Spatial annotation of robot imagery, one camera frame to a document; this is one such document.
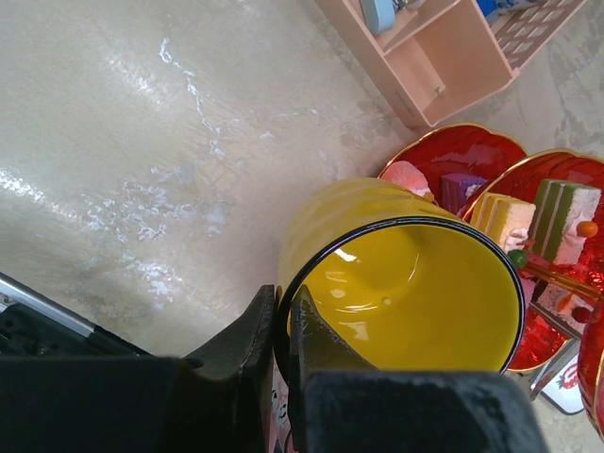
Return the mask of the green striped cake slice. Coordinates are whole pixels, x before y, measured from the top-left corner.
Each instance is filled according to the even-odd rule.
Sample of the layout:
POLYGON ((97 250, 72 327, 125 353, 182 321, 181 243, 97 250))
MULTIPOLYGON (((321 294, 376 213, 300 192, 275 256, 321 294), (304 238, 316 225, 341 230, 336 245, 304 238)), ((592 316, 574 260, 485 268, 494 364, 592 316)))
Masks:
POLYGON ((531 252, 552 264, 577 264, 586 240, 598 232, 595 216, 600 198, 601 190, 596 187, 565 180, 542 180, 529 230, 533 241, 531 252))

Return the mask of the red three-tier cake stand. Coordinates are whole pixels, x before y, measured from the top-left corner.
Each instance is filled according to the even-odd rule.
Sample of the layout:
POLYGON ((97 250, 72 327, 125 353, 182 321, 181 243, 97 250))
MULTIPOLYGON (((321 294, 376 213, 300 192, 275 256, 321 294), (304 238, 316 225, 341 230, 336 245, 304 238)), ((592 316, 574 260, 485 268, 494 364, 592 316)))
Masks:
POLYGON ((545 351, 529 364, 531 390, 575 358, 586 414, 602 430, 602 161, 564 149, 528 156, 482 126, 453 125, 399 152, 380 177, 444 207, 512 260, 545 351))

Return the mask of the pink peach pastry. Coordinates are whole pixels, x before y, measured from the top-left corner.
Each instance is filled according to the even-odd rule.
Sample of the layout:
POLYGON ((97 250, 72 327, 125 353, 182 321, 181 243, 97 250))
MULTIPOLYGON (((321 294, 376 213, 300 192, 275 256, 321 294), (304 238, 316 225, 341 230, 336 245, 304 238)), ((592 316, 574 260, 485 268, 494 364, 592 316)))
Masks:
POLYGON ((392 163, 379 178, 392 182, 426 199, 429 203, 435 201, 424 174, 408 161, 400 160, 392 163))

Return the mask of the white strawberry enamel tray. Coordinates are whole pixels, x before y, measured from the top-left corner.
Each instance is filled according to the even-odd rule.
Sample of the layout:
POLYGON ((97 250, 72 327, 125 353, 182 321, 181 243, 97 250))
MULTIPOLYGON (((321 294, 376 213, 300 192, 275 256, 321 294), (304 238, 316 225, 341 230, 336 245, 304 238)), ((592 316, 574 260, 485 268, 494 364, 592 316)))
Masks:
POLYGON ((545 387, 531 399, 542 396, 565 415, 576 415, 584 411, 579 390, 578 356, 579 354, 576 354, 570 359, 555 376, 548 371, 549 362, 527 371, 531 392, 541 374, 548 378, 545 387))

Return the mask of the purple striped cake slice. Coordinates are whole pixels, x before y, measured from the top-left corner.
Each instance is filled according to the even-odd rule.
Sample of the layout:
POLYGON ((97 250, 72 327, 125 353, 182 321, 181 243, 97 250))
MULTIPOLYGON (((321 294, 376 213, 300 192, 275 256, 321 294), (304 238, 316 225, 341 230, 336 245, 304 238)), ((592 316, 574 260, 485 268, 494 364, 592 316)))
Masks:
POLYGON ((442 205, 454 214, 487 182, 485 178, 467 174, 443 175, 440 180, 442 205))

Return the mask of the yellow mug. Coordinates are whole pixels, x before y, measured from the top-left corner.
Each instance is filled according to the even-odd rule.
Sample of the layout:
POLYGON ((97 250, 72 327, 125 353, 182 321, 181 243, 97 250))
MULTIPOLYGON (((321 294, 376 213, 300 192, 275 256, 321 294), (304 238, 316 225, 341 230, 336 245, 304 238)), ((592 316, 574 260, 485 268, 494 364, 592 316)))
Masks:
POLYGON ((288 222, 274 351, 288 369, 294 299, 381 370, 508 369, 525 324, 509 256, 425 198, 371 177, 334 182, 288 222))

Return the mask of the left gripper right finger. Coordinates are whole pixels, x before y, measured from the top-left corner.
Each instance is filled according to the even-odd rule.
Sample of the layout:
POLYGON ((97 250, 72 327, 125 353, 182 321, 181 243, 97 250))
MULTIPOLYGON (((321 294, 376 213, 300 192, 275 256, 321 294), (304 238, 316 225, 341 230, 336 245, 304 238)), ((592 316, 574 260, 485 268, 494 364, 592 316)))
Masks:
POLYGON ((386 372, 292 301, 289 417, 299 452, 546 452, 520 388, 485 372, 386 372))

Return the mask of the chocolate cake slice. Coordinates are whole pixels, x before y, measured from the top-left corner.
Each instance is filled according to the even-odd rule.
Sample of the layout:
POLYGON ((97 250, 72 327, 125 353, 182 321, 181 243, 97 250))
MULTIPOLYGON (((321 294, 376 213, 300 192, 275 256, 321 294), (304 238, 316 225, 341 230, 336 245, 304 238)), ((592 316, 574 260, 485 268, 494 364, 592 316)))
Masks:
POLYGON ((540 280, 534 290, 534 303, 569 330, 583 334, 594 307, 580 296, 540 280))

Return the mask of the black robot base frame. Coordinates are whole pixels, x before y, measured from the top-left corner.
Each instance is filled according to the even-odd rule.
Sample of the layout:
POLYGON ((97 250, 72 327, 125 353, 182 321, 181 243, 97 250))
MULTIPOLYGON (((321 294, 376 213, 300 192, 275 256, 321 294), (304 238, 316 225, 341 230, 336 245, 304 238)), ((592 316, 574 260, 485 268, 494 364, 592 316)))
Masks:
POLYGON ((1 353, 37 358, 147 354, 5 274, 1 276, 1 353))

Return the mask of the pink mug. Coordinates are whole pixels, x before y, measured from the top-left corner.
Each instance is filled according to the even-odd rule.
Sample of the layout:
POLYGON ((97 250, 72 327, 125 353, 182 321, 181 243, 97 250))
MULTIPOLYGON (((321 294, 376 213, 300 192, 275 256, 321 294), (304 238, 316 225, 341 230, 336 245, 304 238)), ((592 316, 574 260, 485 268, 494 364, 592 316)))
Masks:
POLYGON ((268 452, 295 453, 288 415, 289 387, 276 364, 273 366, 268 452))

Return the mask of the yellow cake slice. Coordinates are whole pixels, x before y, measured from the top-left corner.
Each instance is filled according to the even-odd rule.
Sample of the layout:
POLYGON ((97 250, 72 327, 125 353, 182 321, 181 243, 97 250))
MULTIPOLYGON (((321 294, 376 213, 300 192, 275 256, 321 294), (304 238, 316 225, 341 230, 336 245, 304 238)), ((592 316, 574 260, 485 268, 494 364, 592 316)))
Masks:
POLYGON ((529 240, 536 206, 500 193, 484 194, 474 207, 470 225, 491 238, 504 252, 522 250, 529 240))

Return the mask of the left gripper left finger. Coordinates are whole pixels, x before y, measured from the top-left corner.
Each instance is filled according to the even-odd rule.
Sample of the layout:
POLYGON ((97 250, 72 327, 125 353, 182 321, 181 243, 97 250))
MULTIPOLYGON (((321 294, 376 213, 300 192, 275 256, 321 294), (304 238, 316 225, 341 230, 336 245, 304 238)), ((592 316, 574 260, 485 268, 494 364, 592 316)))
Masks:
POLYGON ((263 452, 274 290, 185 357, 1 353, 5 452, 263 452))

